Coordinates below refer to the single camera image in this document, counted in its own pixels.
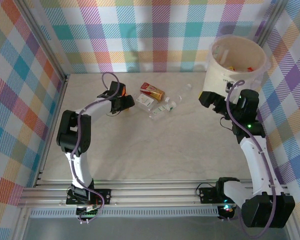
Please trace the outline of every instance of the colorful plaid background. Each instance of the colorful plaid background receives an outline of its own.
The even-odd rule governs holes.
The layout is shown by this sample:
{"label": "colorful plaid background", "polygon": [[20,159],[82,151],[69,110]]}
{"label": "colorful plaid background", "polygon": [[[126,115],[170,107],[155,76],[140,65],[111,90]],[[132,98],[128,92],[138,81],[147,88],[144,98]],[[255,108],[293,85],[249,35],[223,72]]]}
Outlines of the colorful plaid background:
{"label": "colorful plaid background", "polygon": [[0,0],[0,240],[34,180],[61,83],[13,0]]}
{"label": "colorful plaid background", "polygon": [[27,2],[65,69],[99,73],[204,71],[216,37],[256,39],[276,0]]}
{"label": "colorful plaid background", "polygon": [[300,0],[288,2],[263,49],[272,66],[260,91],[260,117],[273,166],[300,220]]}

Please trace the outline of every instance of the metal rail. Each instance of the metal rail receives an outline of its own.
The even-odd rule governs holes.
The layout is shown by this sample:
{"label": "metal rail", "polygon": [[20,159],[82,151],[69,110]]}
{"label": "metal rail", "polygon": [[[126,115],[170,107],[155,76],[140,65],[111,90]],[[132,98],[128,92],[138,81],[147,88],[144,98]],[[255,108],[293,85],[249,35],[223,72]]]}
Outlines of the metal rail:
{"label": "metal rail", "polygon": [[40,28],[40,26],[38,26],[36,19],[34,18],[29,7],[27,6],[27,3],[24,0],[14,0],[14,3],[18,7],[22,16],[24,17],[26,23],[29,25],[31,32],[37,39],[39,45],[42,47],[42,50],[49,59],[50,63],[52,64],[56,74],[60,79],[65,81],[67,73],[61,67],[60,62],[55,56],[54,51],[51,49],[42,29]]}
{"label": "metal rail", "polygon": [[[111,201],[105,207],[194,207],[220,206],[201,204],[196,187],[213,184],[217,180],[109,180],[95,181],[95,188],[111,189]],[[242,180],[252,191],[250,180]],[[67,189],[71,181],[38,180],[35,188],[25,188],[19,202],[21,208],[73,208],[66,205]],[[288,189],[282,186],[285,193]]]}

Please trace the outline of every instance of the white bucket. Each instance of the white bucket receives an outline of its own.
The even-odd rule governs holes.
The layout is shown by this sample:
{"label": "white bucket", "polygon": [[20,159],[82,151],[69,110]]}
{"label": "white bucket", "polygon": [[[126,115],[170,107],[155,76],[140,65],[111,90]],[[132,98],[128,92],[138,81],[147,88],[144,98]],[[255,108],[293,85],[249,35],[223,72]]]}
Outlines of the white bucket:
{"label": "white bucket", "polygon": [[227,97],[227,83],[244,80],[245,84],[231,95],[231,102],[236,103],[238,93],[242,89],[255,89],[261,83],[260,77],[269,68],[265,52],[254,41],[234,35],[219,37],[210,46],[203,91]]}

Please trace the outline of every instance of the items in bucket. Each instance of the items in bucket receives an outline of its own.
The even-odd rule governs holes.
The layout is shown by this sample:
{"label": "items in bucket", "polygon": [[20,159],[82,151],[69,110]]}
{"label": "items in bucket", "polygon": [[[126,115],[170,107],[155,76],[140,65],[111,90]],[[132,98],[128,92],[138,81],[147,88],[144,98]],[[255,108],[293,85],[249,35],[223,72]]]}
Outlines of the items in bucket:
{"label": "items in bucket", "polygon": [[238,72],[238,73],[251,73],[254,71],[252,67],[248,67],[247,69],[238,69],[235,66],[232,66],[231,64],[226,64],[227,56],[229,54],[229,49],[227,49],[225,46],[216,46],[214,51],[212,52],[213,58],[224,68]]}

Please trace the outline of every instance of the clear plastic bottle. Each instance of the clear plastic bottle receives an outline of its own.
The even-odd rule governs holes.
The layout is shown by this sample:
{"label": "clear plastic bottle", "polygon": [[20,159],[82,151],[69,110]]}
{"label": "clear plastic bottle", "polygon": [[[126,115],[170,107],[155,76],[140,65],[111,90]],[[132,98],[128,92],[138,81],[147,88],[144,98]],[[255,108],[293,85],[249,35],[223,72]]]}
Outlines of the clear plastic bottle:
{"label": "clear plastic bottle", "polygon": [[192,89],[191,84],[187,84],[184,85],[183,87],[181,87],[180,89],[178,89],[175,93],[173,93],[170,97],[167,96],[165,98],[165,102],[169,103],[169,102],[175,102],[177,105],[182,102],[184,102],[185,98],[187,98],[190,95],[190,91]]}
{"label": "clear plastic bottle", "polygon": [[172,109],[174,109],[177,106],[176,102],[169,101],[166,104],[163,104],[161,106],[156,107],[153,111],[151,111],[151,114],[149,117],[152,120],[158,120],[166,116]]}

